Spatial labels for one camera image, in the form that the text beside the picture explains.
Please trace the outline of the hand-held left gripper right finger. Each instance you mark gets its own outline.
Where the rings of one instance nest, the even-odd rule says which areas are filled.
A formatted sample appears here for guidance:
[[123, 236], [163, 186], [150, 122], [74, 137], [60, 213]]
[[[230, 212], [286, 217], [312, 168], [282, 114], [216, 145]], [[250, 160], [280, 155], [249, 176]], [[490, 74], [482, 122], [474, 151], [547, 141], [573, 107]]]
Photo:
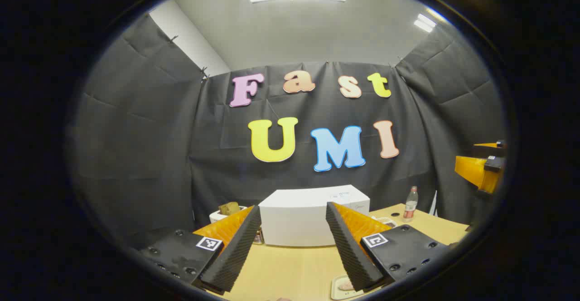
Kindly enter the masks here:
[[336, 202], [327, 203], [325, 218], [355, 291], [404, 280], [449, 251], [410, 225], [391, 228]]

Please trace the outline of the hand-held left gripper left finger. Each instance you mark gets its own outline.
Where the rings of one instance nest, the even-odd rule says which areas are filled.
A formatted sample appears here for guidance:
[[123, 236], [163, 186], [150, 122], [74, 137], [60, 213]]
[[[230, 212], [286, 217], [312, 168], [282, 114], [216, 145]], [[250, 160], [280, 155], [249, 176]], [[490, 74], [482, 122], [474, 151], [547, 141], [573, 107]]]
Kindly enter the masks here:
[[139, 251], [168, 275], [223, 295], [234, 287], [260, 226], [254, 205], [194, 232], [174, 229]]

